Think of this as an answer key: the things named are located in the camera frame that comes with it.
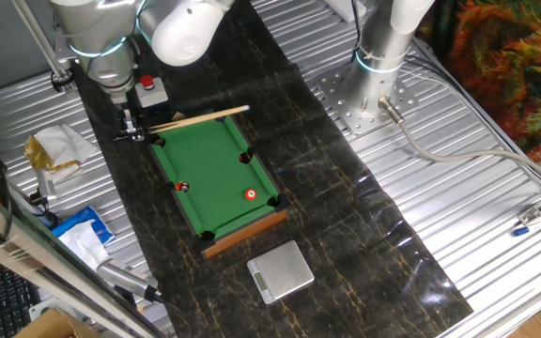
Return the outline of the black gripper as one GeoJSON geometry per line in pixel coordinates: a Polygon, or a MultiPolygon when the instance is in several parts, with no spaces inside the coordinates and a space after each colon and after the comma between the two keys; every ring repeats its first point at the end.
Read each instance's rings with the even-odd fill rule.
{"type": "Polygon", "coordinates": [[[140,136],[140,127],[133,116],[134,105],[126,96],[123,96],[116,98],[116,108],[123,114],[122,122],[124,125],[124,132],[126,134],[131,133],[132,138],[138,138],[140,136]]]}

